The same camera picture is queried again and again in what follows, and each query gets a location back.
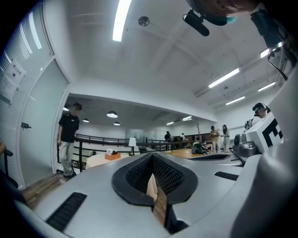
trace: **notice on wall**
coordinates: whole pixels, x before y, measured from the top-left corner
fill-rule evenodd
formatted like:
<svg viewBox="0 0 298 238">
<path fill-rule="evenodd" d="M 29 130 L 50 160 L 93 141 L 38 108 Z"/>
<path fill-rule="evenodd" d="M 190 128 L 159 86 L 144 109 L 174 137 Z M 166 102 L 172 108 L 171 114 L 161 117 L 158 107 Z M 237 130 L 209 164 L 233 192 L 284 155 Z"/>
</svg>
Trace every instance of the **notice on wall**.
<svg viewBox="0 0 298 238">
<path fill-rule="evenodd" d="M 9 101 L 13 100 L 15 91 L 19 87 L 20 81 L 26 74 L 20 63 L 14 59 L 0 81 L 0 95 Z"/>
<path fill-rule="evenodd" d="M 0 94 L 9 101 L 12 101 L 17 87 L 18 86 L 4 74 L 0 82 Z"/>
</svg>

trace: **khaki pants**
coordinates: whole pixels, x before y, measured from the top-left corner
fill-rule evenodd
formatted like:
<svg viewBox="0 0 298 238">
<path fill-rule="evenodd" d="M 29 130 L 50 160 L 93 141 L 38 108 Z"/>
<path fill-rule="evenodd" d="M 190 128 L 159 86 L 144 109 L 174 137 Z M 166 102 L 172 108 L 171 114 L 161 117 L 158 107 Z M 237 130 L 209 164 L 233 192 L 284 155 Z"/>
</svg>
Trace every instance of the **khaki pants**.
<svg viewBox="0 0 298 238">
<path fill-rule="evenodd" d="M 61 142 L 60 147 L 60 162 L 63 166 L 63 175 L 70 176 L 73 173 L 73 168 L 71 167 L 71 160 L 74 153 L 74 144 L 70 142 Z"/>
<path fill-rule="evenodd" d="M 220 145 L 219 141 L 213 141 L 212 142 L 212 147 L 213 147 L 213 153 L 216 153 L 216 147 L 217 147 L 217 153 L 220 153 Z"/>
<path fill-rule="evenodd" d="M 229 151 L 229 144 L 224 144 L 223 145 L 223 150 L 224 150 L 224 152 L 228 152 Z"/>
</svg>

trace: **door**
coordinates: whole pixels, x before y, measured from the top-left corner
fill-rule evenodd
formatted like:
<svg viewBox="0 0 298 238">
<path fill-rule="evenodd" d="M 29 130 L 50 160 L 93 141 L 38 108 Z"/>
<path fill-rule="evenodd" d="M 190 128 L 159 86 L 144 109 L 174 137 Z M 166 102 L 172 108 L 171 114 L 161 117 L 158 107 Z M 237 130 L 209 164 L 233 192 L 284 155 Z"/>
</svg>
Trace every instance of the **door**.
<svg viewBox="0 0 298 238">
<path fill-rule="evenodd" d="M 20 131 L 20 165 L 26 186 L 53 174 L 52 133 L 67 85 L 66 78 L 53 60 L 30 94 L 22 120 L 26 125 Z"/>
</svg>

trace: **door frame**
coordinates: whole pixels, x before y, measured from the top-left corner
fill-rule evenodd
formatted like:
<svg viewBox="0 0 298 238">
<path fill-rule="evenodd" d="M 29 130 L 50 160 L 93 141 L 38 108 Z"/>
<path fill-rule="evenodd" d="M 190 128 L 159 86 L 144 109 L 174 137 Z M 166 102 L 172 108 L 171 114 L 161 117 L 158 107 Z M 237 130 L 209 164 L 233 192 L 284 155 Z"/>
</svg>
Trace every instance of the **door frame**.
<svg viewBox="0 0 298 238">
<path fill-rule="evenodd" d="M 26 106 L 28 104 L 28 101 L 29 101 L 29 98 L 30 98 L 30 95 L 34 89 L 34 87 L 36 86 L 38 80 L 40 79 L 41 75 L 44 73 L 44 71 L 47 69 L 47 67 L 53 62 L 53 61 L 56 61 L 59 69 L 61 70 L 61 66 L 60 66 L 60 63 L 59 63 L 59 60 L 57 60 L 56 56 L 52 56 L 50 58 L 50 60 L 46 63 L 46 65 L 42 68 L 42 70 L 40 70 L 39 74 L 37 75 L 37 77 L 35 78 L 34 82 L 32 83 L 32 85 L 30 86 L 30 89 L 28 90 L 27 94 L 26 94 L 26 97 L 25 97 L 25 100 L 24 100 L 24 103 L 23 103 L 23 106 L 22 106 L 22 109 L 21 109 L 21 112 L 20 112 L 20 115 L 19 115 L 19 122 L 18 122 L 18 127 L 17 127 L 17 136 L 16 136 L 16 161 L 17 161 L 17 168 L 18 168 L 18 172 L 19 172 L 19 177 L 20 177 L 20 183 L 21 185 L 19 186 L 19 190 L 24 190 L 27 186 L 25 184 L 25 180 L 24 180 L 24 177 L 23 177 L 23 173 L 22 173 L 22 168 L 21 168 L 21 164 L 20 164 L 20 132 L 21 132 L 21 124 L 22 124 L 22 120 L 23 120 L 23 117 L 24 117 L 24 113 L 25 113 L 25 109 L 26 109 Z M 63 76 L 65 77 L 66 81 L 68 82 L 68 85 L 67 85 L 67 88 L 62 96 L 62 99 L 60 101 L 60 104 L 58 106 L 58 110 L 56 112 L 56 117 L 55 117 L 55 121 L 54 123 L 57 123 L 57 118 L 59 116 L 59 112 L 62 110 L 62 106 L 64 105 L 63 103 L 65 103 L 67 97 L 68 97 L 68 94 L 69 94 L 69 87 L 70 87 L 70 82 L 69 82 L 69 79 L 65 76 L 65 74 L 63 73 L 63 70 L 61 70 Z M 52 140 L 51 140 L 51 146 L 52 146 L 52 149 L 53 149 L 53 146 L 54 146 L 54 141 L 55 139 L 53 138 L 53 134 L 54 134 L 54 126 L 53 126 L 53 132 L 52 132 Z M 53 160 L 53 152 L 51 151 L 51 163 L 52 163 L 52 170 L 54 173 L 56 173 L 56 170 L 55 170 L 55 163 L 54 163 L 54 160 Z"/>
</svg>

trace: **door handle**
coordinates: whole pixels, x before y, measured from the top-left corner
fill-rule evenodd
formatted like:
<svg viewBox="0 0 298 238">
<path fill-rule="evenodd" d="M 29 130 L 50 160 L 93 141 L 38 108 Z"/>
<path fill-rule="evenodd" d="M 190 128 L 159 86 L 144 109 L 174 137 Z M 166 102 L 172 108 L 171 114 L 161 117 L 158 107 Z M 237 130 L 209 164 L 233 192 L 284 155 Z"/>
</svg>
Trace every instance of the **door handle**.
<svg viewBox="0 0 298 238">
<path fill-rule="evenodd" d="M 25 128 L 25 129 L 31 128 L 31 127 L 29 126 L 29 124 L 24 123 L 24 122 L 22 122 L 21 127 L 23 128 L 23 130 L 24 130 L 24 128 Z"/>
</svg>

